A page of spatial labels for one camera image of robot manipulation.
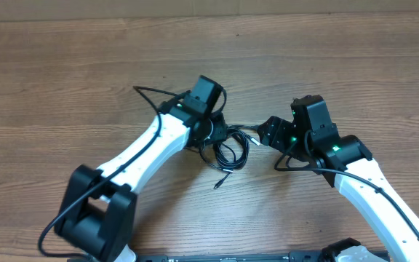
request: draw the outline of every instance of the wire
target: wire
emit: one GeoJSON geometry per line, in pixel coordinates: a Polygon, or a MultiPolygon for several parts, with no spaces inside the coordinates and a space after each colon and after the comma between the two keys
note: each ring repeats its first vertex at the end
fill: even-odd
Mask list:
{"type": "Polygon", "coordinates": [[[218,109],[218,110],[216,110],[216,111],[214,111],[214,112],[212,112],[212,113],[211,113],[210,118],[212,118],[212,117],[214,117],[214,116],[217,116],[217,115],[221,114],[221,113],[223,112],[224,106],[226,106],[226,101],[227,101],[227,92],[226,92],[226,90],[224,89],[224,87],[221,87],[221,86],[220,86],[220,88],[221,88],[221,91],[223,92],[224,102],[223,102],[223,105],[222,105],[221,107],[219,107],[219,109],[218,109]]]}
{"type": "Polygon", "coordinates": [[[113,179],[115,176],[117,176],[120,172],[125,170],[130,164],[132,164],[138,157],[140,157],[145,151],[150,148],[150,146],[154,143],[154,141],[159,137],[159,133],[161,132],[161,126],[162,126],[162,120],[161,115],[159,113],[158,108],[155,106],[155,104],[145,95],[141,90],[148,90],[153,92],[159,92],[166,95],[173,95],[176,98],[182,98],[185,94],[183,93],[180,95],[176,95],[171,92],[163,91],[163,90],[155,90],[153,88],[148,87],[133,87],[135,91],[138,92],[150,104],[150,106],[153,108],[153,110],[156,112],[156,115],[158,116],[158,129],[154,133],[154,136],[150,139],[150,141],[136,153],[131,159],[127,160],[123,165],[121,165],[116,171],[111,173],[108,177],[104,178],[101,182],[87,190],[85,193],[83,193],[76,201],[72,202],[68,207],[66,207],[62,212],[60,212],[51,222],[49,222],[48,226],[43,230],[43,232],[40,234],[40,237],[38,239],[38,249],[40,253],[46,257],[51,258],[83,258],[84,260],[89,260],[91,258],[90,255],[82,254],[82,253],[48,253],[43,248],[43,240],[48,234],[48,232],[52,229],[52,227],[58,223],[61,219],[63,219],[67,213],[72,210],[75,206],[79,205],[82,201],[84,201],[86,198],[90,197],[95,191],[97,191],[99,188],[104,186],[107,182],[109,182],[111,179],[113,179]]]}
{"type": "Polygon", "coordinates": [[[203,141],[203,146],[199,147],[200,157],[203,159],[205,163],[207,163],[210,167],[213,167],[217,170],[227,172],[226,176],[215,184],[214,189],[219,188],[234,170],[241,169],[245,166],[248,160],[248,153],[250,152],[249,141],[257,144],[256,139],[254,139],[253,137],[251,137],[250,135],[248,135],[247,133],[245,133],[244,131],[238,128],[240,126],[241,125],[231,125],[227,128],[227,138],[232,137],[242,147],[242,155],[238,159],[236,157],[236,153],[231,147],[227,146],[226,144],[222,142],[218,142],[218,143],[214,143],[212,146],[215,152],[216,162],[218,163],[218,164],[213,164],[204,155],[204,150],[206,148],[206,144],[204,143],[204,141],[203,141]],[[227,148],[232,153],[233,160],[229,160],[226,158],[226,156],[223,153],[222,147],[227,148]]]}
{"type": "Polygon", "coordinates": [[[415,228],[415,225],[413,225],[412,221],[407,217],[407,215],[404,213],[404,211],[400,208],[400,206],[395,202],[395,200],[392,199],[391,196],[389,196],[381,187],[376,186],[374,183],[369,182],[368,180],[364,179],[364,178],[360,178],[358,175],[354,175],[351,174],[349,172],[344,172],[344,171],[340,171],[340,170],[333,170],[333,169],[329,169],[329,168],[315,168],[315,167],[288,167],[288,168],[279,168],[279,163],[283,160],[283,158],[285,158],[286,155],[289,154],[289,152],[292,150],[292,148],[294,147],[296,143],[293,143],[283,154],[281,157],[279,157],[279,159],[276,161],[276,164],[274,164],[274,169],[276,171],[313,171],[313,172],[333,172],[339,175],[344,175],[350,178],[353,178],[355,180],[358,180],[366,185],[368,185],[369,187],[373,188],[375,190],[376,193],[380,193],[383,195],[384,198],[386,198],[389,203],[391,203],[391,205],[396,209],[396,211],[401,215],[401,217],[403,218],[403,220],[405,221],[405,223],[407,223],[407,225],[410,227],[410,229],[412,230],[413,234],[415,234],[415,236],[418,238],[419,240],[419,232],[418,230],[415,228]]]}
{"type": "Polygon", "coordinates": [[[245,129],[248,129],[248,130],[254,130],[254,131],[258,130],[259,126],[260,126],[260,125],[258,125],[258,124],[256,124],[256,125],[252,125],[252,126],[250,126],[250,125],[245,125],[245,124],[233,124],[233,125],[232,125],[232,127],[245,128],[245,129]]]}
{"type": "Polygon", "coordinates": [[[289,156],[288,158],[287,158],[287,161],[285,162],[285,166],[286,167],[290,167],[289,166],[289,162],[290,162],[290,160],[292,159],[292,156],[289,156]]]}

